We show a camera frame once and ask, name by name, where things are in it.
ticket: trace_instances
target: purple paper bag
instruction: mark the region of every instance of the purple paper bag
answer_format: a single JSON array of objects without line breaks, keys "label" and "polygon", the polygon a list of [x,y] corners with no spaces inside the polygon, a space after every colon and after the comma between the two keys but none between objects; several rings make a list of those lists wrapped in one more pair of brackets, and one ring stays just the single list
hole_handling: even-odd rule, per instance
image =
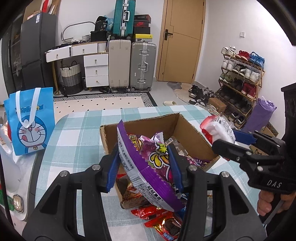
[{"label": "purple paper bag", "polygon": [[276,106],[267,100],[258,98],[256,106],[254,107],[251,116],[247,120],[247,123],[243,127],[243,132],[261,131],[266,126],[272,116],[272,113],[276,110]]}]

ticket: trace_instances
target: teal suitcase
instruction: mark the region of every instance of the teal suitcase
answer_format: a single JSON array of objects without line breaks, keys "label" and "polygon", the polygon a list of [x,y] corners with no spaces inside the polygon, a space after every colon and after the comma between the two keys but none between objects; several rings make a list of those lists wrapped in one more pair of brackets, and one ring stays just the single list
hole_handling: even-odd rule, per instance
[{"label": "teal suitcase", "polygon": [[131,40],[135,17],[136,0],[116,0],[113,36],[126,37]]}]

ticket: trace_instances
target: wooden door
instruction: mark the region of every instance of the wooden door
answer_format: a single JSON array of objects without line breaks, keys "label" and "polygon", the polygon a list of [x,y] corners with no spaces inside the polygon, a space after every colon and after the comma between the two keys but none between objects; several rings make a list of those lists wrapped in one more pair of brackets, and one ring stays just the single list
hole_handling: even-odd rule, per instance
[{"label": "wooden door", "polygon": [[159,81],[193,82],[203,15],[204,0],[168,0]]}]

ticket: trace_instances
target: human hand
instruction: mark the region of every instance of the human hand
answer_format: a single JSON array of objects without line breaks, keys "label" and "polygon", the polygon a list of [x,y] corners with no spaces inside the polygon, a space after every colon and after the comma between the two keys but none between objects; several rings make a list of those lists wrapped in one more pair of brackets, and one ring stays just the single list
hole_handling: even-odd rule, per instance
[{"label": "human hand", "polygon": [[[294,191],[290,195],[281,194],[281,200],[285,201],[277,213],[281,213],[284,210],[288,210],[294,201],[296,192]],[[274,194],[271,192],[261,190],[259,193],[259,199],[257,202],[257,212],[261,216],[265,216],[272,209],[271,202],[274,199]]]}]

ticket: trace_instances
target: gift bag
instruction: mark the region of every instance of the gift bag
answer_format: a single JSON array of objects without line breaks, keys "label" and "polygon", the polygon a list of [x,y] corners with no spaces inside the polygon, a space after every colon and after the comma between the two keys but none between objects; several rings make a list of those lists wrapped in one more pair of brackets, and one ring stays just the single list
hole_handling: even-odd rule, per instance
[{"label": "gift bag", "polygon": [[261,131],[266,126],[276,110],[276,106],[263,98],[258,98],[256,106],[254,107],[247,123],[243,127],[243,132]]},{"label": "gift bag", "polygon": [[46,148],[55,126],[53,88],[10,94],[4,103],[17,156]]}]

